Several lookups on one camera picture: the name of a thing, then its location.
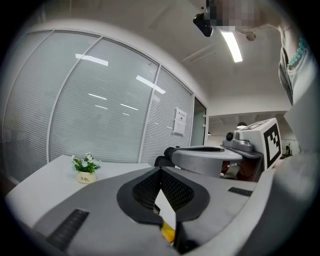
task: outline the paper sign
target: paper sign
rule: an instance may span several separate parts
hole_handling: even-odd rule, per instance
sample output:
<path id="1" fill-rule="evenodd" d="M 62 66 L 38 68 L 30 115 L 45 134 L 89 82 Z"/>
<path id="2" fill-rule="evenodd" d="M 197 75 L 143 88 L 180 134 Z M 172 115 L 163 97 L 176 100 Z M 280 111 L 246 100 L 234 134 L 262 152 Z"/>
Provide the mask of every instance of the paper sign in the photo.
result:
<path id="1" fill-rule="evenodd" d="M 185 128 L 186 128 L 186 125 L 184 123 L 179 122 L 177 120 L 174 121 L 174 128 L 173 128 L 174 134 L 185 135 Z"/>
<path id="2" fill-rule="evenodd" d="M 180 108 L 176 108 L 175 120 L 180 123 L 186 124 L 187 113 L 182 111 Z"/>

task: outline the black rubber pad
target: black rubber pad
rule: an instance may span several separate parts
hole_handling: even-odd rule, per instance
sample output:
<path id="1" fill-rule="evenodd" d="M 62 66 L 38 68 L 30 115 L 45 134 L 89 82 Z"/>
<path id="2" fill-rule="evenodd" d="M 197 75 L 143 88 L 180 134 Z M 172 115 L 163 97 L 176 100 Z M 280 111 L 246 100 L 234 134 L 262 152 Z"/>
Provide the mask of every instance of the black rubber pad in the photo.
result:
<path id="1" fill-rule="evenodd" d="M 229 188 L 228 191 L 242 195 L 242 196 L 246 196 L 246 197 L 250 197 L 253 192 L 251 190 L 246 190 L 246 189 L 242 189 L 242 188 L 238 188 L 238 187 L 234 187 L 234 186 Z"/>
<path id="2" fill-rule="evenodd" d="M 85 222 L 89 212 L 75 209 L 53 232 L 46 241 L 64 252 Z"/>

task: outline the black mesh gripper pad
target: black mesh gripper pad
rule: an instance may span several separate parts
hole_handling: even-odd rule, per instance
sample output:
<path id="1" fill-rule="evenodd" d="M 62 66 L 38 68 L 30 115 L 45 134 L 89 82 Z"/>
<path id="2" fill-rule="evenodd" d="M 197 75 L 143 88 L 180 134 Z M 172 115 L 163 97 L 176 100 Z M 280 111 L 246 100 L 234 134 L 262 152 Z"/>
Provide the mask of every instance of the black mesh gripper pad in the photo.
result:
<path id="1" fill-rule="evenodd" d="M 122 185 L 117 202 L 134 221 L 162 227 L 162 218 L 153 213 L 160 189 L 175 211 L 177 223 L 197 219 L 209 204 L 210 196 L 203 186 L 166 167 L 155 167 Z"/>

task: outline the yellow object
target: yellow object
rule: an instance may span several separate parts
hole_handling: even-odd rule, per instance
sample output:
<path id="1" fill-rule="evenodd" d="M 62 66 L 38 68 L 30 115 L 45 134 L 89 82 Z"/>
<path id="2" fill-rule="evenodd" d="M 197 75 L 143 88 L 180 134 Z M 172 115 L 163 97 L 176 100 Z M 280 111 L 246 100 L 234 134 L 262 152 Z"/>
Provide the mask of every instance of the yellow object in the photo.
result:
<path id="1" fill-rule="evenodd" d="M 166 223 L 165 221 L 163 221 L 161 233 L 170 244 L 175 240 L 175 230 L 172 227 L 170 227 L 168 223 Z"/>

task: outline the doorway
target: doorway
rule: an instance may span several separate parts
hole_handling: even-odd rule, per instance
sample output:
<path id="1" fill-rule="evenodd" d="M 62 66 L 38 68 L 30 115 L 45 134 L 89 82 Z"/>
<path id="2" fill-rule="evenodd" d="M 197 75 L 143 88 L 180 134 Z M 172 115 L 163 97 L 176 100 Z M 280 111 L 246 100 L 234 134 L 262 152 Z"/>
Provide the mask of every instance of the doorway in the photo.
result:
<path id="1" fill-rule="evenodd" d="M 206 132 L 206 108 L 194 98 L 193 124 L 190 146 L 203 146 Z"/>

